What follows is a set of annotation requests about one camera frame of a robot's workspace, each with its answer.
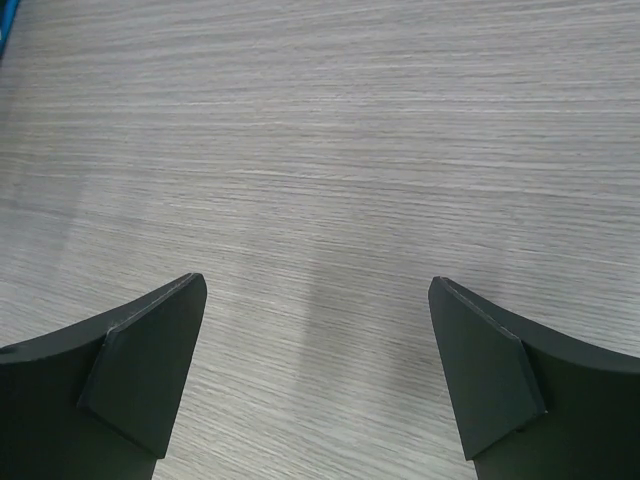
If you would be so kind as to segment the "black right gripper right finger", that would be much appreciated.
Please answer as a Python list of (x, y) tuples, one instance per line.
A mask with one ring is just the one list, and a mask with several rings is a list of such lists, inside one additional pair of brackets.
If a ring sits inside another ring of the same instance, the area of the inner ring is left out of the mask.
[(428, 292), (466, 459), (480, 479), (636, 479), (639, 360), (445, 277)]

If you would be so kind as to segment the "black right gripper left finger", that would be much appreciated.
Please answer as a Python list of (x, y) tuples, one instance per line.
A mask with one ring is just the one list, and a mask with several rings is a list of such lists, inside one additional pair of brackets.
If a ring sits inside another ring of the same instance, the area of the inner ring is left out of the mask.
[(207, 286), (189, 273), (1, 349), (4, 479), (150, 479), (168, 450)]

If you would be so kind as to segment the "blue plastic bin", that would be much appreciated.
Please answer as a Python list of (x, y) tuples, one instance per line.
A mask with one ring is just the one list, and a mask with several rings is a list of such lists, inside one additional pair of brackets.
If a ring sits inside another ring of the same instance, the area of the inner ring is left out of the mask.
[(0, 55), (4, 54), (6, 44), (8, 42), (11, 28), (14, 22), (17, 8), (20, 4), (20, 0), (1, 0), (0, 8)]

